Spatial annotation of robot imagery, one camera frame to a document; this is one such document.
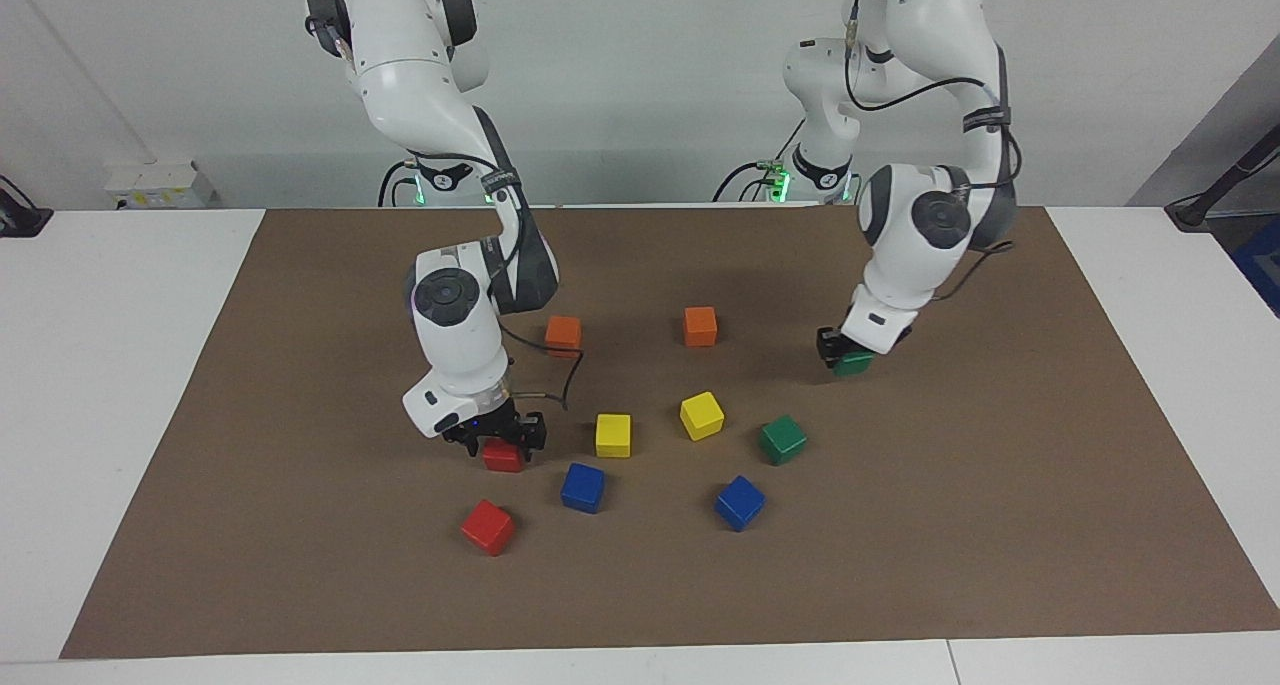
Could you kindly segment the black stand pole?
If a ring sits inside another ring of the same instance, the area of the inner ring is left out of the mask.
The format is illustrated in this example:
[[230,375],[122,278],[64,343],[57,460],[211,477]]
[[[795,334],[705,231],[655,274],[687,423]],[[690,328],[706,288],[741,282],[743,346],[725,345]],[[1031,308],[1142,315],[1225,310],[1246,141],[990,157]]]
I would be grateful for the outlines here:
[[1251,149],[1202,192],[1164,206],[1164,213],[1178,230],[1184,233],[1211,233],[1208,215],[1230,189],[1247,182],[1280,157],[1280,122],[1262,134]]

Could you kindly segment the white wall power box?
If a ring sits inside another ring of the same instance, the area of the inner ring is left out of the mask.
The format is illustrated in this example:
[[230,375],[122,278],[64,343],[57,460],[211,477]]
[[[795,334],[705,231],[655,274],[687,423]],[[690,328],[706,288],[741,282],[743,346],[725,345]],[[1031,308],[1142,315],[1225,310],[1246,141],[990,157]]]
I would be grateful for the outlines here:
[[214,184],[192,161],[109,166],[104,192],[120,207],[218,207]]

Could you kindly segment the blue wooden cube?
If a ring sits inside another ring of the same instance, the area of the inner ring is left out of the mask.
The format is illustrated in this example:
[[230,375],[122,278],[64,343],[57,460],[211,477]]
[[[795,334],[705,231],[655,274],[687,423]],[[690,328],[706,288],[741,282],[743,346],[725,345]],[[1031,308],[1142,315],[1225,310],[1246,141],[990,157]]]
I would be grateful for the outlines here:
[[767,497],[750,479],[736,476],[716,496],[714,512],[735,533],[745,531],[764,510]]
[[598,467],[572,462],[564,475],[559,489],[559,499],[563,507],[596,515],[604,501],[605,472]]

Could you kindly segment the brown table mat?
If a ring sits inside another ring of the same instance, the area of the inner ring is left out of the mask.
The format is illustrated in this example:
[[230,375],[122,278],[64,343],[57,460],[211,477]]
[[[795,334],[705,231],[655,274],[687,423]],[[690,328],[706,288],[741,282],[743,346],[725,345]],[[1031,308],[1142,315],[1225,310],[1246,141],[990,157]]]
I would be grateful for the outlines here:
[[[855,378],[814,350],[867,248],[844,207],[544,210],[586,359],[518,474],[422,438],[402,283],[477,211],[264,216],[65,658],[1280,629],[1050,216]],[[716,309],[716,346],[684,310]],[[712,392],[721,433],[680,403]],[[632,455],[595,457],[599,414]],[[773,466],[764,424],[804,451]],[[561,503],[605,472],[596,515]],[[744,475],[767,503],[714,512]],[[490,557],[480,499],[516,533]]]

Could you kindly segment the blue crate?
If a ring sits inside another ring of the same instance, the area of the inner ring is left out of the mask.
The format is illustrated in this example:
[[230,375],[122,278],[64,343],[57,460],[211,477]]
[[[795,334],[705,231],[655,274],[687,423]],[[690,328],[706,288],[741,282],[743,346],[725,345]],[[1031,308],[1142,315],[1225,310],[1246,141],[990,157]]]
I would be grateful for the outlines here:
[[1239,246],[1229,248],[1231,261],[1258,297],[1280,319],[1280,214],[1267,216]]

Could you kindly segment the black clamp mount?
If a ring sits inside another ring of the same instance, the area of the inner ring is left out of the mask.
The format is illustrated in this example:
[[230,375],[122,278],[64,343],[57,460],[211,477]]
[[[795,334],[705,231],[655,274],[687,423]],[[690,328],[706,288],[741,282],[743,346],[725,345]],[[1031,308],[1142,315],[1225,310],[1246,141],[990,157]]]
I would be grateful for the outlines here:
[[9,175],[0,173],[0,238],[38,237],[55,211],[37,206]]

